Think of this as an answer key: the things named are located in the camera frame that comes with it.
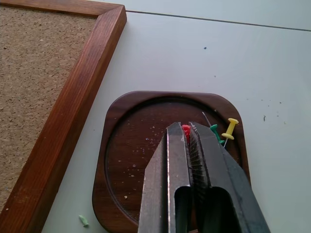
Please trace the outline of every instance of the cork board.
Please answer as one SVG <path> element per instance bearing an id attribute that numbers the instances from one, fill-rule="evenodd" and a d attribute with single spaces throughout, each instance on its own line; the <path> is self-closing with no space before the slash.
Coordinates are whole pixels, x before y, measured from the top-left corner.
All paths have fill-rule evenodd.
<path id="1" fill-rule="evenodd" d="M 0 210 L 95 20 L 0 7 Z"/>

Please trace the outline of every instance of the wooden tray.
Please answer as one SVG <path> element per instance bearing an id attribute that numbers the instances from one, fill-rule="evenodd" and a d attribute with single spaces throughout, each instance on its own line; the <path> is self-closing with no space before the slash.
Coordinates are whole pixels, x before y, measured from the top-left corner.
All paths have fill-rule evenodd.
<path id="1" fill-rule="evenodd" d="M 226 131 L 228 118 L 240 123 L 226 149 L 249 178 L 241 117 L 226 99 L 205 93 L 131 92 L 109 108 L 93 187 L 93 208 L 98 221 L 111 233 L 136 233 L 144 170 L 164 130 L 179 121 L 218 124 Z"/>

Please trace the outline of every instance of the green crumb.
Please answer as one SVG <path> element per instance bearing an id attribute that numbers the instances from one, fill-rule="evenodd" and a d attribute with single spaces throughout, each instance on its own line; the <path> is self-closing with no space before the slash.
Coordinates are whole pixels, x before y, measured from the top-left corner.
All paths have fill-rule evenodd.
<path id="1" fill-rule="evenodd" d="M 79 215 L 79 219 L 82 222 L 84 227 L 88 227 L 88 221 L 85 217 L 83 217 L 82 215 Z"/>

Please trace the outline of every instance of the white table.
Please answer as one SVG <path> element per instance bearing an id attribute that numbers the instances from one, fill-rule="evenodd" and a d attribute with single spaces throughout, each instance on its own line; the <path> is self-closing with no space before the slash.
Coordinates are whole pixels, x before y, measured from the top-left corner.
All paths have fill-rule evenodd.
<path id="1" fill-rule="evenodd" d="M 243 120 L 253 191 L 271 232 L 308 233 L 311 33 L 127 16 L 43 232 L 106 232 L 91 203 L 105 114 L 122 94 L 158 90 L 215 93 L 235 105 Z M 89 220 L 88 229 L 79 214 Z"/>
<path id="2" fill-rule="evenodd" d="M 311 30 L 310 0 L 97 0 L 126 10 Z"/>

